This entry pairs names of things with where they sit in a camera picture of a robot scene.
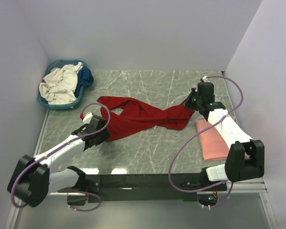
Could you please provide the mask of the red t shirt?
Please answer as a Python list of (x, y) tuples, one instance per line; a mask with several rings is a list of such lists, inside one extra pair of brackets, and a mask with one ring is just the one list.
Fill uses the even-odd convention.
[(103, 118), (110, 118), (107, 130), (111, 137), (106, 142), (119, 140), (155, 126), (172, 130), (183, 130), (194, 111), (183, 104), (165, 110), (154, 107), (131, 97), (101, 96), (97, 102), (110, 110), (110, 115), (102, 107)]

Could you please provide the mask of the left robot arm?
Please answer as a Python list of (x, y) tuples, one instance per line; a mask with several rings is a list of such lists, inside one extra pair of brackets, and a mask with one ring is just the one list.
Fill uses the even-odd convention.
[(48, 194), (64, 188), (85, 191), (86, 174), (75, 166), (59, 171), (69, 158), (97, 146), (110, 137), (108, 120), (98, 115), (84, 118), (83, 125), (64, 141), (35, 157), (24, 155), (19, 159), (11, 176), (7, 191), (11, 198), (19, 198), (24, 205), (38, 206)]

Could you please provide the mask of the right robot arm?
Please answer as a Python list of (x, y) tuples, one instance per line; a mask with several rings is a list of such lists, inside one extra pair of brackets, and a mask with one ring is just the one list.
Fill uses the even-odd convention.
[(201, 81), (185, 100), (185, 107), (198, 111), (210, 124), (197, 135), (214, 128), (228, 147), (224, 164), (203, 168), (200, 172), (200, 186), (211, 190), (217, 182), (239, 182), (261, 178), (265, 172), (265, 146), (261, 140), (254, 140), (232, 119), (229, 111), (215, 101), (214, 85)]

